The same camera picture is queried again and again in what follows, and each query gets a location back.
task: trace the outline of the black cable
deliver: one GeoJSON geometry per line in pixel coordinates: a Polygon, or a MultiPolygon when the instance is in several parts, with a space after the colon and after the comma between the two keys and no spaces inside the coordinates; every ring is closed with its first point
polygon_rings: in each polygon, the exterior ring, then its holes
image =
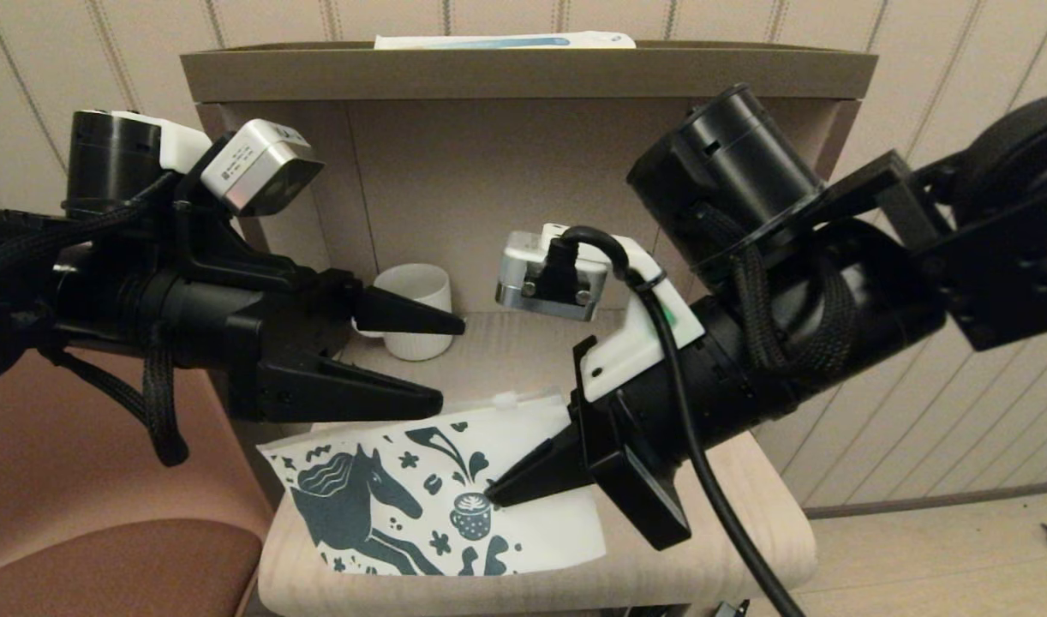
{"type": "Polygon", "coordinates": [[[658,333],[658,339],[661,341],[665,365],[668,368],[668,382],[672,390],[672,399],[676,402],[676,410],[680,413],[681,423],[684,425],[685,437],[687,437],[688,458],[691,458],[691,466],[695,468],[695,476],[699,478],[699,484],[703,485],[703,491],[707,494],[710,506],[718,515],[718,521],[722,524],[722,528],[730,542],[733,543],[736,552],[743,559],[756,581],[759,582],[763,594],[774,604],[775,610],[778,610],[779,615],[782,617],[804,617],[804,613],[790,597],[790,594],[786,592],[775,572],[771,570],[771,566],[767,565],[763,555],[759,554],[759,549],[756,548],[738,515],[733,511],[732,505],[726,499],[726,492],[720,487],[718,478],[714,476],[710,461],[703,453],[698,426],[695,425],[695,415],[693,415],[691,403],[687,399],[684,369],[680,362],[680,347],[676,346],[676,338],[672,335],[672,327],[665,317],[664,307],[658,300],[656,293],[645,285],[644,279],[637,270],[629,269],[626,250],[609,234],[604,234],[594,227],[578,226],[563,232],[561,239],[567,243],[588,243],[588,245],[601,249],[610,259],[614,271],[617,267],[621,268],[622,276],[618,276],[617,272],[616,278],[619,281],[624,281],[629,286],[630,291],[641,300],[649,315],[649,321],[652,322],[653,329],[658,333]]]}
{"type": "Polygon", "coordinates": [[[60,250],[76,243],[95,241],[108,234],[128,226],[147,214],[148,200],[154,193],[164,191],[179,176],[175,172],[164,172],[151,186],[144,188],[129,200],[128,205],[106,212],[87,221],[69,223],[59,227],[42,229],[14,238],[0,245],[0,276],[22,263],[35,262],[58,255],[60,250]]]}
{"type": "Polygon", "coordinates": [[[760,589],[763,590],[763,594],[766,594],[775,610],[778,610],[782,617],[803,617],[804,613],[800,607],[786,592],[785,587],[771,570],[771,566],[767,566],[763,555],[759,554],[759,549],[756,548],[738,515],[733,511],[732,505],[726,499],[726,492],[720,487],[718,478],[714,476],[713,469],[710,467],[710,461],[703,453],[703,445],[698,437],[699,432],[695,426],[695,415],[691,413],[691,403],[687,401],[684,370],[680,363],[680,348],[676,347],[672,328],[669,327],[668,321],[665,318],[661,301],[658,300],[652,290],[639,292],[638,298],[645,305],[649,321],[653,322],[653,329],[658,333],[658,338],[661,339],[661,349],[664,351],[665,363],[668,367],[669,387],[672,390],[672,397],[675,398],[676,410],[680,411],[681,423],[684,425],[684,434],[687,437],[687,454],[691,458],[691,466],[695,468],[695,476],[699,477],[703,491],[707,494],[714,513],[718,515],[718,521],[722,524],[726,534],[730,536],[730,542],[733,543],[736,552],[743,559],[756,581],[759,582],[760,589]]]}

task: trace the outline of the floor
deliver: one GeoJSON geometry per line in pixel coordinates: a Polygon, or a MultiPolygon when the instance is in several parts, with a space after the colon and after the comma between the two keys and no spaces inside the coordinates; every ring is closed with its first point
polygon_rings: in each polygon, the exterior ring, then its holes
{"type": "MultiPolygon", "coordinates": [[[[820,568],[795,599],[809,617],[1047,616],[1041,523],[1047,495],[814,521],[820,568]]],[[[254,601],[246,617],[272,617],[254,601]]]]}

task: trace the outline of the brown chair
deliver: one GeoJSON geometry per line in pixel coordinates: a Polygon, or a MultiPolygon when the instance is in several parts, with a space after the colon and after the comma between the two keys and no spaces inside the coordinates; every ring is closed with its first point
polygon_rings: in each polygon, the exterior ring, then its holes
{"type": "MultiPolygon", "coordinates": [[[[80,352],[129,383],[142,362],[80,352]]],[[[241,615],[272,519],[202,371],[178,371],[190,460],[27,354],[0,376],[0,616],[241,615]]]]}

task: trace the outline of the box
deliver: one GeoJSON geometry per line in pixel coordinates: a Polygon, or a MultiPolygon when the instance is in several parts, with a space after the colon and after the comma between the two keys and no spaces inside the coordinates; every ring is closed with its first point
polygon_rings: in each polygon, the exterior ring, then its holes
{"type": "MultiPolygon", "coordinates": [[[[399,263],[436,263],[462,313],[504,311],[493,290],[505,239],[547,222],[636,238],[692,293],[687,266],[625,184],[637,157],[692,106],[745,82],[828,178],[876,64],[860,52],[707,42],[277,44],[181,61],[211,135],[266,117],[299,130],[327,163],[284,214],[242,222],[250,243],[367,282],[399,263]]],[[[617,286],[602,306],[625,305],[617,286]]]]}

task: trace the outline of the shelf top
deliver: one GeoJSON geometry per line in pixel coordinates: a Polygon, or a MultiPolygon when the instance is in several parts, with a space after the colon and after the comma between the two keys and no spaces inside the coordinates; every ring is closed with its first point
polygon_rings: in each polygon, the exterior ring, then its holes
{"type": "Polygon", "coordinates": [[[637,49],[372,49],[281,43],[181,56],[201,103],[713,96],[862,98],[875,54],[763,43],[642,40],[637,49]]]}

